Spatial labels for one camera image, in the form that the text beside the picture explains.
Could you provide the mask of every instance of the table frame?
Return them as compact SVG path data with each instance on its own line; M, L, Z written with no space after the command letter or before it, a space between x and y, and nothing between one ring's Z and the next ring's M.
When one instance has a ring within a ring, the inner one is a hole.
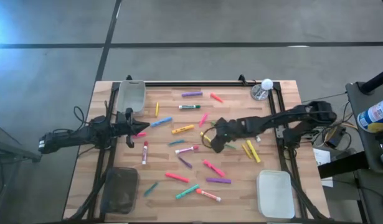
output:
M128 76L126 78L127 80L132 80L131 76ZM184 82L176 82L176 81L169 81L169 82L145 82L146 87L157 87L157 86L254 86L256 84L260 84L260 82L257 82L255 80L246 81L245 77L243 75L239 76L239 79L237 81L184 81ZM107 118L108 120L111 120L111 115L113 112L113 106L115 102L116 94L119 90L120 82L113 82L111 86L111 94L110 94L110 100L108 103L108 114ZM285 105L283 101L283 96L281 92L281 85L280 82L273 82L273 90L270 90L268 100L270 105L270 111L272 114L276 113L276 107L275 107L275 100L273 96L273 91L277 94L277 100L280 108L280 112L285 111ZM281 140L281 129L288 128L288 124L285 124L283 127L279 126L274 129L275 133L275 139L277 143L277 150L279 155L279 161L280 161L280 167L281 170L289 170L288 166L286 164L286 159L284 155L284 145L283 141ZM78 210L77 212L77 222L81 221L82 223L97 223L97 222L104 222L105 221L105 213L100 212L98 218L95 217L95 209L96 209L96 203L97 203L97 195L101 188L103 187L105 183L106 173L107 170L113 167L114 158L115 158L115 152L116 152L116 144L117 139L112 140L111 142L111 148L107 149L109 150L108 155L108 162L106 164L105 170L103 169L103 161L106 154L106 150L100 150L97 160L97 166L96 166L96 172L95 177L93 181L93 190L85 200L85 202L81 206L81 210ZM293 153L289 153L290 158L290 165L291 165L291 173L292 176L299 186L301 186L301 180L300 175L298 171L298 166L296 163L296 157ZM305 204L300 200L298 196L298 205L300 207L300 213L301 218L294 218L294 222L303 222L303 223L353 223L353 222L337 222L332 220L312 220L308 218L308 213L306 210ZM86 220L79 220L87 212Z

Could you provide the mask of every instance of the black metal frame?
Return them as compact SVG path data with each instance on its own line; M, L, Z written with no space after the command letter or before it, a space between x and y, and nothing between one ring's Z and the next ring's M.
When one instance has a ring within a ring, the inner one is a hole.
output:
M260 82L257 82L255 80L252 81L246 81L245 77L243 75L240 75L238 81L232 81L232 82L226 82L226 81L217 81L217 82L146 82L147 87L157 87L157 86L254 86L256 84L260 84ZM115 96L117 93L117 90L119 89L119 82L114 82L112 84L111 88L111 95L110 95L110 100L108 103L108 114L107 117L109 120L111 120L111 114L113 111L113 104L115 101ZM281 86L279 82L274 82L274 89L272 91L275 91L278 97L278 104L280 107L280 111L285 111L285 105L282 97L282 92L281 92ZM272 114L276 113L276 108L275 108L275 102L273 98L273 92L270 91L269 93L269 105L270 105L270 111ZM280 165L281 169L285 170L288 169L286 168L286 160L285 160L285 155L284 155L284 145L283 141L278 137L278 130L275 129L275 138L277 142L277 149L278 149L278 155L279 155L279 160L280 160ZM115 158L115 152L116 152L116 142L117 139L114 139L111 143L111 148L107 149L109 150L109 158L108 158L108 164L105 168L105 171L103 173L103 160L105 157L106 150L101 150L99 155L98 155L98 160L97 160L97 167L96 167L96 173L93 181L93 190L92 193L88 196L86 199L85 203L83 204L84 207L88 209L88 214L87 214L87 220L90 221L90 223L95 223L95 222L104 222L105 219L105 213L100 212L99 217L95 218L95 209L96 209L96 201L97 201L97 195L100 189L102 188L104 182L105 182L105 176L106 176L106 171L113 167L113 161ZM301 185L300 182L300 176L298 172L298 166L296 164L296 158L295 155L290 153L290 161L291 161L291 173L293 177L295 178L296 182ZM298 205L300 206L300 211L301 211L301 218L302 219L307 219L307 211L305 205L301 202L301 200L298 198ZM325 223L322 222L322 220L317 220L316 223Z

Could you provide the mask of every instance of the gray floor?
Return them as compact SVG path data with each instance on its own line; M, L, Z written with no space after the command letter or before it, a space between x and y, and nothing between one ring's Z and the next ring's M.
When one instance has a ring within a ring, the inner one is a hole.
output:
M0 0L0 44L104 43L115 0ZM124 0L113 43L383 41L381 0ZM0 127L37 150L87 111L102 49L0 49ZM102 80L297 80L302 100L342 93L383 70L383 47L111 49ZM341 114L345 96L328 99ZM353 131L352 147L362 150ZM23 162L0 223L61 219L76 148ZM331 216L355 220L342 189L326 189Z

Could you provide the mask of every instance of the plastic bin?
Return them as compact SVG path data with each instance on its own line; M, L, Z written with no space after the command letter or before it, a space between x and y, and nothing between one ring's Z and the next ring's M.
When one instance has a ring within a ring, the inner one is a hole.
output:
M116 110L124 113L132 108L134 115L142 116L146 101L146 84L143 81L125 80L119 86Z
M262 170L257 177L259 212L268 218L293 218L295 208L289 173Z

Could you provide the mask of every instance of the pink marker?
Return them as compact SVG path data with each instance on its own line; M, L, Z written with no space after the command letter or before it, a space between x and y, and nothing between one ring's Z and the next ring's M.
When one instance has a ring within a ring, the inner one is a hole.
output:
M201 127L204 124L207 117L208 117L208 114L204 114L204 116L202 117L201 121L198 124L199 127Z
M187 152L187 151L194 151L194 150L198 150L198 146L192 146L190 148L187 148L187 149L178 149L176 151L174 151L176 154L179 154L179 153L182 153L182 152Z
M144 147L143 147L143 161L141 162L142 165L147 164L147 145L148 145L148 142L145 141Z
M208 160L204 159L204 162L203 162L207 167L211 168L212 170L214 170L215 172L217 172L217 174L219 174L221 177L224 176L224 172L221 171L220 169L216 168L215 166L213 166Z
M143 137L143 136L146 136L147 133L138 133L137 135L133 136L134 138L139 138L139 137Z

